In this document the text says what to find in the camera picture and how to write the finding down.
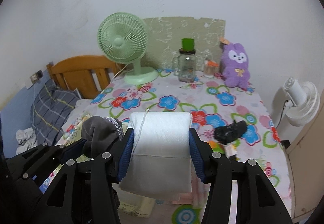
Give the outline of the grey sock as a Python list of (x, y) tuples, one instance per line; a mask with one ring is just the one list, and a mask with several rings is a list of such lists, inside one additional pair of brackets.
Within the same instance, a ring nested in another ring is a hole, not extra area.
[(123, 124), (118, 119), (92, 116), (82, 123), (81, 138), (85, 140), (83, 154), (95, 158), (109, 151), (123, 137)]

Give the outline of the yellow cartoon tissue pack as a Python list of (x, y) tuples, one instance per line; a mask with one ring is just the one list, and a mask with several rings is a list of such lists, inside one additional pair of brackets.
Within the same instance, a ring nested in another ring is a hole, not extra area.
[(215, 141), (209, 141), (208, 143), (213, 151), (224, 154), (228, 158), (237, 155), (237, 149), (234, 144), (222, 145)]

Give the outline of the black plastic bag bundle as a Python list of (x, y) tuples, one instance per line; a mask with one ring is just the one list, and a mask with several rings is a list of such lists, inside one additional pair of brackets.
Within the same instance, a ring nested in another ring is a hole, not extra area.
[(227, 145), (241, 138), (247, 132), (247, 123), (245, 121), (234, 121), (230, 125), (220, 126), (214, 129), (214, 138), (220, 144)]

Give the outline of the white towel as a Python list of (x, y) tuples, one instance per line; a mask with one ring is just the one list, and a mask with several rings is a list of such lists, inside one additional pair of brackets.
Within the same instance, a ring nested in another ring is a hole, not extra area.
[(133, 112), (130, 166), (120, 188), (145, 197), (173, 200), (191, 192), (188, 112)]

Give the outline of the white crumpled cloth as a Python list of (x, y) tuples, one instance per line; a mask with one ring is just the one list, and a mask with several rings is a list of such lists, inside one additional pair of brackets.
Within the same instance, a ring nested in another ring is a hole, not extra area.
[(18, 130), (16, 132), (15, 138), (18, 142), (16, 155), (21, 154), (38, 145), (35, 132), (31, 127), (25, 130)]

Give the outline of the grey plaid pillow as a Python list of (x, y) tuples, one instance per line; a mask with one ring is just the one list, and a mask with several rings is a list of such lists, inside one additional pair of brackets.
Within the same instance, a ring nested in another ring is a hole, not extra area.
[(75, 109), (80, 97), (76, 93), (64, 90), (49, 79), (35, 96), (31, 106), (31, 126), (38, 144), (54, 146), (62, 137), (62, 126)]

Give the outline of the yellow fabric storage box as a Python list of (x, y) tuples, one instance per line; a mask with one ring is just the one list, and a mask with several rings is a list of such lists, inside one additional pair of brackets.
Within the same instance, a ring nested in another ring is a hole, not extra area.
[[(77, 140), (82, 140), (81, 138), (81, 128), (82, 123), (85, 122), (90, 116), (84, 116), (81, 120), (77, 121), (74, 127), (64, 134), (64, 137), (61, 141), (58, 142), (58, 145), (64, 144), (68, 146), (69, 144), (76, 142)], [(88, 158), (84, 154), (76, 159), (78, 163), (86, 162), (94, 158)], [(133, 195), (130, 193), (123, 192), (122, 197), (118, 197), (118, 208), (117, 212), (122, 212), (133, 217), (138, 217), (140, 219), (147, 219), (150, 217), (155, 201), (151, 198)], [(41, 217), (39, 223), (43, 223), (43, 198), (40, 201), (40, 206), (42, 208)]]

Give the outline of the wooden bed headboard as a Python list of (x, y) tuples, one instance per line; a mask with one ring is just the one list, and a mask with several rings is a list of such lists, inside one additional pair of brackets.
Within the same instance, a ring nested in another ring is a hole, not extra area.
[(117, 73), (117, 64), (106, 56), (76, 56), (56, 64), (48, 63), (47, 71), (56, 85), (64, 90), (77, 89), (86, 99), (94, 99), (112, 82), (109, 72)]

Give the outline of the white standing fan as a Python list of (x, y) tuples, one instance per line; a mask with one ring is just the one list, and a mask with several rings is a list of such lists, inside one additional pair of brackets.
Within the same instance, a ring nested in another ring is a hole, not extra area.
[(298, 79), (290, 77), (285, 81), (282, 89), (287, 99), (283, 103), (276, 128), (279, 127), (284, 116), (295, 127), (309, 123), (320, 107), (320, 94), (315, 84), (310, 81), (300, 83)]

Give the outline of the green desk fan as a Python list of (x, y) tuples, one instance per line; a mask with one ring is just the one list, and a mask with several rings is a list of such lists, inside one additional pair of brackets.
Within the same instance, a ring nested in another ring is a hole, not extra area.
[(97, 42), (100, 50), (111, 61), (133, 65), (124, 76), (125, 83), (142, 85), (158, 77), (154, 68), (141, 66), (141, 59), (148, 46), (148, 30), (138, 16), (125, 12), (109, 15), (99, 26)]

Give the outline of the toothpick jar orange lid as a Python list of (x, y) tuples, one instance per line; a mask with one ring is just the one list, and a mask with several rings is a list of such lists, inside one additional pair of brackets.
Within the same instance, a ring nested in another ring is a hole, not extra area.
[(210, 59), (205, 59), (204, 61), (204, 76), (206, 78), (212, 78), (218, 69), (218, 63)]

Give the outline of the purple plush bunny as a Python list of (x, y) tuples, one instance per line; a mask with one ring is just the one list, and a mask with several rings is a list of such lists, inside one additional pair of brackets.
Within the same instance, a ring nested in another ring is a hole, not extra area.
[(227, 87), (239, 87), (246, 90), (249, 87), (249, 59), (245, 48), (240, 43), (230, 43), (220, 38), (223, 52), (221, 56), (222, 76)]

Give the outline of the glass jar with green lid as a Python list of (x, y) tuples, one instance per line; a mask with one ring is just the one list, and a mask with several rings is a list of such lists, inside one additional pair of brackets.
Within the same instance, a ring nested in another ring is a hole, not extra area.
[(194, 82), (196, 77), (196, 51), (194, 39), (183, 38), (182, 47), (178, 50), (175, 58), (174, 72), (181, 82)]

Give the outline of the green patterned board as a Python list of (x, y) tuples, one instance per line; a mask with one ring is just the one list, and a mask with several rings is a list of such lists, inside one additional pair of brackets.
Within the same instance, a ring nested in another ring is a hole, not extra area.
[(148, 46), (141, 59), (142, 66), (173, 69), (182, 39), (194, 40), (196, 69), (203, 70), (205, 59), (218, 63), (222, 55), (220, 38), (225, 34), (226, 22), (213, 18), (155, 17), (144, 18), (148, 29)]

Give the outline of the wall power socket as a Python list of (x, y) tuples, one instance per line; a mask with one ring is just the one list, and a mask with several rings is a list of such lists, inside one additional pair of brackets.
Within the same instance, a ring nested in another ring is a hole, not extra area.
[(34, 73), (32, 76), (30, 76), (30, 80), (32, 84), (38, 82), (43, 77), (43, 71), (39, 70), (36, 73)]

